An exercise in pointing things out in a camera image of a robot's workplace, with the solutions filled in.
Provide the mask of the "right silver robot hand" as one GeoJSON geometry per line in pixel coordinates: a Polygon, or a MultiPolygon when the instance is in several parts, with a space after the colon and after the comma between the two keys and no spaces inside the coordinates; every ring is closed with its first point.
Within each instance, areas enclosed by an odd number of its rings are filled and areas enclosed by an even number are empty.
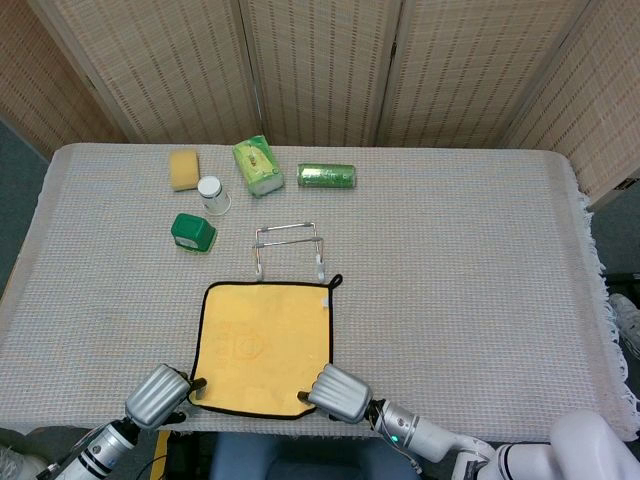
{"type": "Polygon", "coordinates": [[[372,390],[366,382],[333,364],[324,367],[310,391],[297,393],[298,400],[347,424],[357,424],[364,419],[372,398],[372,390]]]}

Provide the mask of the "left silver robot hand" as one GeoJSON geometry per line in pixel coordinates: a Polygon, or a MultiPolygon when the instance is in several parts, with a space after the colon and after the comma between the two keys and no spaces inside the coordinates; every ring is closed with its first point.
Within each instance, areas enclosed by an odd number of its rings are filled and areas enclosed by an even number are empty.
{"type": "Polygon", "coordinates": [[[206,385],[204,378],[190,380],[184,372],[160,364],[127,398],[126,417],[142,430],[183,423],[187,415],[178,407],[206,385]]]}

